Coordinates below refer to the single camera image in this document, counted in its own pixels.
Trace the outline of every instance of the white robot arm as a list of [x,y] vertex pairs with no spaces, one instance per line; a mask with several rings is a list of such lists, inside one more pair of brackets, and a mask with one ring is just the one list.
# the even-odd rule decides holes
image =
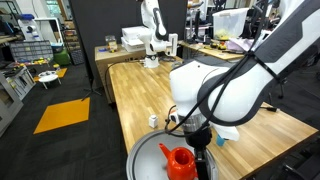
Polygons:
[[168,36],[167,30],[163,24],[158,0],[137,1],[142,2],[142,21],[148,28],[148,31],[139,34],[139,39],[144,43],[146,48],[145,67],[155,68],[159,66],[157,52],[164,51],[166,55],[176,55],[178,35],[169,34]]
[[[237,126],[249,121],[270,91],[303,62],[320,54],[319,0],[281,0],[281,22],[232,68],[193,61],[170,73],[179,124],[197,158],[211,141],[208,122]],[[199,179],[208,179],[206,175]]]

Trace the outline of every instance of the red spout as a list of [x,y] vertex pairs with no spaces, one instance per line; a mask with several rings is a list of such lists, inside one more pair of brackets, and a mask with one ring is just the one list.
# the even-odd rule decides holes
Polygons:
[[166,158],[168,159],[169,158],[169,154],[170,154],[170,151],[169,149],[162,143],[159,143],[159,147],[160,149],[162,150],[163,154],[166,156]]

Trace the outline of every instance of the black partition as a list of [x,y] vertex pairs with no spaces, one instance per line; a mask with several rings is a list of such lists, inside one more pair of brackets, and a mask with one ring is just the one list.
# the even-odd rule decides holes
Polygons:
[[[121,43],[121,28],[140,26],[140,2],[135,0],[69,0],[82,49],[88,57],[97,86],[102,86],[94,62],[94,47],[105,45],[106,35],[115,35]],[[169,33],[184,38],[187,0],[158,0],[164,24]]]

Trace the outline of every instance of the plastic bin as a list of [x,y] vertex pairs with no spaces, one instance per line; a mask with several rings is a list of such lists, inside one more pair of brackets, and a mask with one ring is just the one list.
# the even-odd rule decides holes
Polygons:
[[213,37],[218,40],[228,40],[242,34],[249,8],[230,9],[212,14]]

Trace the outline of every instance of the metal tray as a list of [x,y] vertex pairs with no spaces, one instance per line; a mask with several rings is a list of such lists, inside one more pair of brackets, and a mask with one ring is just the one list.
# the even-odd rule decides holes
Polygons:
[[[158,144],[163,143],[169,150],[182,146],[193,152],[184,138],[170,136],[161,131],[153,131],[143,136],[131,149],[127,159],[129,180],[168,180],[167,159]],[[211,180],[218,179],[218,169],[212,154],[207,150]]]

